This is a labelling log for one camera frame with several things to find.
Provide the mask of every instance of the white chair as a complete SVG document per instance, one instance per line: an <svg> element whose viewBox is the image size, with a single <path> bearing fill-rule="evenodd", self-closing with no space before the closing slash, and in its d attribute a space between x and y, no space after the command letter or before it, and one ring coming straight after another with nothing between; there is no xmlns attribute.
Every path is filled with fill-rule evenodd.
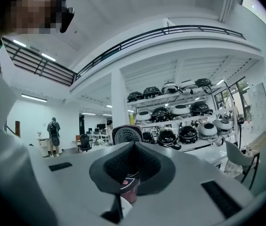
<svg viewBox="0 0 266 226"><path fill-rule="evenodd" d="M254 154L254 155L243 154L235 144L233 144L229 141L226 141L226 148L227 148L228 159L232 163L242 166L242 170L243 170L242 173L244 174L244 177L241 180L241 183L244 182L249 171L252 168L254 168L253 178L252 178L252 181L251 181L251 184L249 187L249 189L251 189L253 182L254 182L254 179L255 179L255 176L256 176L260 153L256 152L256 154Z"/></svg>

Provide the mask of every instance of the wooden post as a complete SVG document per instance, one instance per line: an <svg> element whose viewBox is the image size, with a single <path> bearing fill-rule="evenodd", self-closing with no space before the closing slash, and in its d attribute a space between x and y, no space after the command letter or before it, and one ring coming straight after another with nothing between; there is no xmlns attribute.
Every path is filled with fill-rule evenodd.
<svg viewBox="0 0 266 226"><path fill-rule="evenodd" d="M21 137L21 132L20 132L20 122L19 122L19 121L16 121L16 125L15 125L15 134L16 134L18 137Z"/></svg>

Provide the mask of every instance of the white column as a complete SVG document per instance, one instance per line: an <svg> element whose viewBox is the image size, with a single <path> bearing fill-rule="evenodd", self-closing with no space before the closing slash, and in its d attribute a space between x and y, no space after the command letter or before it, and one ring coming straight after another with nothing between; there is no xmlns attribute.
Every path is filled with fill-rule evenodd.
<svg viewBox="0 0 266 226"><path fill-rule="evenodd" d="M113 127L129 125L127 89L119 69L112 71L111 90Z"/></svg>

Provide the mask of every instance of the chair backrest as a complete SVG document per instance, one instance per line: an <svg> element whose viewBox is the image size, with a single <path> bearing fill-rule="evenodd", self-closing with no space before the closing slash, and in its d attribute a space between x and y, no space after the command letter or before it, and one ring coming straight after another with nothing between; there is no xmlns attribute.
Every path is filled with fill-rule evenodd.
<svg viewBox="0 0 266 226"><path fill-rule="evenodd" d="M89 143L89 137L87 134L82 134L81 135L81 148L87 148L90 147L90 143Z"/></svg>
<svg viewBox="0 0 266 226"><path fill-rule="evenodd" d="M226 141L227 157L234 164L240 166L250 166L253 156L243 154L240 149L233 143Z"/></svg>

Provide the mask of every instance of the backpack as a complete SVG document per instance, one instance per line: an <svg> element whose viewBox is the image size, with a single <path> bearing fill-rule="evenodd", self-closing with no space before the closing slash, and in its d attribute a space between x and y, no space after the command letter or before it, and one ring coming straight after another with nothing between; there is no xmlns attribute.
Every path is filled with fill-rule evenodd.
<svg viewBox="0 0 266 226"><path fill-rule="evenodd" d="M52 136L57 135L56 125L50 123L49 131Z"/></svg>

